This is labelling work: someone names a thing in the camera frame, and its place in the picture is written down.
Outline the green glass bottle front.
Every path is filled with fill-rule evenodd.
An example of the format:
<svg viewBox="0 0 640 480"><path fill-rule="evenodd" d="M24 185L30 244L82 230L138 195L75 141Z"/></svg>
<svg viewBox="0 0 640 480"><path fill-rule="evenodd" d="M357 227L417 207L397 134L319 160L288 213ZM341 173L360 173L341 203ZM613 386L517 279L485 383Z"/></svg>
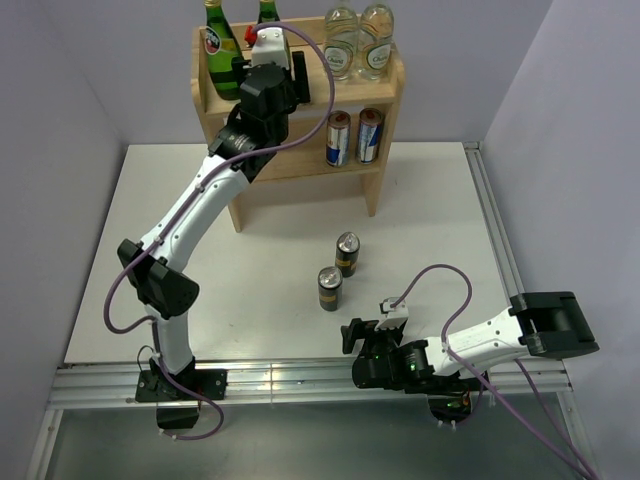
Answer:
<svg viewBox="0 0 640 480"><path fill-rule="evenodd" d="M237 100L239 85L232 63L242 57L239 43L224 15L222 2L204 0L203 3L206 11L204 47L211 81L220 98Z"/></svg>

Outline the green glass bottle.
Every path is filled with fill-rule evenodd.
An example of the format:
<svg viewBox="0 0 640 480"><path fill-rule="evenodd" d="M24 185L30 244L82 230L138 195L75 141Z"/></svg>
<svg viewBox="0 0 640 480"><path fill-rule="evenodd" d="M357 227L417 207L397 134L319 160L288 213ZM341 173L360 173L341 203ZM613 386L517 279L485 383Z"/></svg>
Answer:
<svg viewBox="0 0 640 480"><path fill-rule="evenodd" d="M203 3L206 11L204 47L211 81L220 98L237 100L239 85L232 63L242 57L239 43L224 15L222 2L204 0Z"/></svg>
<svg viewBox="0 0 640 480"><path fill-rule="evenodd" d="M275 0L260 0L259 1L259 15L257 23L271 23L278 22L280 16L277 10Z"/></svg>

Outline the blue silver energy can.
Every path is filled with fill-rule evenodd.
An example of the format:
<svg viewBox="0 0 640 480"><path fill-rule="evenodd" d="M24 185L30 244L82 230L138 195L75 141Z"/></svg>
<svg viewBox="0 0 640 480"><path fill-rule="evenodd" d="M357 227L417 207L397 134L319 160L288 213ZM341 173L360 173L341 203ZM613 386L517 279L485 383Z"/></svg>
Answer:
<svg viewBox="0 0 640 480"><path fill-rule="evenodd" d="M326 161L332 167L345 166L349 160L351 117L342 110L332 112L326 129Z"/></svg>

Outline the green glass bottle back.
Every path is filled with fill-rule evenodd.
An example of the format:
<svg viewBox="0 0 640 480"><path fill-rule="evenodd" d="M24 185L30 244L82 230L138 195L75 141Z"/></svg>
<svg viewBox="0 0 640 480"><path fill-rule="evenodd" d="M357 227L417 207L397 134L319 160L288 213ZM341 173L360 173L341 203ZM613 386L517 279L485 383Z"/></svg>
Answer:
<svg viewBox="0 0 640 480"><path fill-rule="evenodd" d="M275 0L260 0L259 1L259 15L257 23L271 23L278 22L280 16L277 10Z"/></svg>

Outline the blue silver can red top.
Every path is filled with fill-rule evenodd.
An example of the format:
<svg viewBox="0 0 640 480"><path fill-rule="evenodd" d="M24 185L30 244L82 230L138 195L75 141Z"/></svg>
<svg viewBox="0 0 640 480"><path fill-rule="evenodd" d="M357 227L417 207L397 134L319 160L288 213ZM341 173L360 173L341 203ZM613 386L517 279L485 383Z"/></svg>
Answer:
<svg viewBox="0 0 640 480"><path fill-rule="evenodd" d="M378 156L384 117L375 108L365 108L359 114L356 158L362 164L373 163Z"/></svg>

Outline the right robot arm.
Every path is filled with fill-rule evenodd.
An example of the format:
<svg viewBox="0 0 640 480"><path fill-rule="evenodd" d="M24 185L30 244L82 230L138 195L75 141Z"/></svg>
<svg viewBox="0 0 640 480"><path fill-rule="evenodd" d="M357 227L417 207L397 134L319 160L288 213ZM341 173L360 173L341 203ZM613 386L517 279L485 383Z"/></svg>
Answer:
<svg viewBox="0 0 640 480"><path fill-rule="evenodd" d="M521 357L564 360L595 353L599 345L572 292L517 293L509 306L487 314L487 284L505 278L493 242L496 228L480 198L473 172L462 180L454 162L417 160L394 183L397 206L379 217L375 235L345 247L336 244L336 264L395 288L396 271L457 275L429 284L423 297L411 288L393 291L380 304L378 320L353 319L342 327L342 351L354 358L352 380L360 389L452 395L479 390L484 373Z"/></svg>

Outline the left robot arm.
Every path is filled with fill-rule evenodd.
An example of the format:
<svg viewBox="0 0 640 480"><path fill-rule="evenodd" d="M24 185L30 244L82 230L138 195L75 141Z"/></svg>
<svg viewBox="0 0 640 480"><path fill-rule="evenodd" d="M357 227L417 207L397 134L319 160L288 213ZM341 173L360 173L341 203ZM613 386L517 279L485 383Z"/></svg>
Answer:
<svg viewBox="0 0 640 480"><path fill-rule="evenodd" d="M289 115L310 99L302 52L293 68L239 63L240 101L208 148L195 178L165 217L140 241L125 239L117 250L138 300L154 325L154 344L164 370L159 388L183 399L195 386L188 311L200 287L184 270L220 212L243 192L275 156L289 134Z"/></svg>

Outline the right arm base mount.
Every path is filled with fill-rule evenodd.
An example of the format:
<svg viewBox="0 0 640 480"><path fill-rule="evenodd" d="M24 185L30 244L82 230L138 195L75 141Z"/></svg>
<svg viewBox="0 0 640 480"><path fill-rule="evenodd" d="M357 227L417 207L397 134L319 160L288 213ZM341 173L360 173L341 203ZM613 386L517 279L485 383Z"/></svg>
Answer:
<svg viewBox="0 0 640 480"><path fill-rule="evenodd" d="M481 398L486 390L477 378L435 381L414 386L405 386L406 394L424 394L431 414L444 423L460 423L471 417L479 401L472 399L475 393Z"/></svg>

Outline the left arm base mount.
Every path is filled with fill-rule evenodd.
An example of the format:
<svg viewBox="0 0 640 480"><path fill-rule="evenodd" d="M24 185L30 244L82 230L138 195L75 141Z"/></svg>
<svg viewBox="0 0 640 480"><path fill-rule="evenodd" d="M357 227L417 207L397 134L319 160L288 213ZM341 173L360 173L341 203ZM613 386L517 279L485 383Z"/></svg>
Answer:
<svg viewBox="0 0 640 480"><path fill-rule="evenodd" d="M213 401L224 399L227 386L227 371L224 369L192 368L173 379L184 388ZM178 406L180 402L196 401L196 398L171 384L156 364L140 372L134 401L138 404L156 404L158 427L178 432L196 425L202 405L198 400L196 406Z"/></svg>

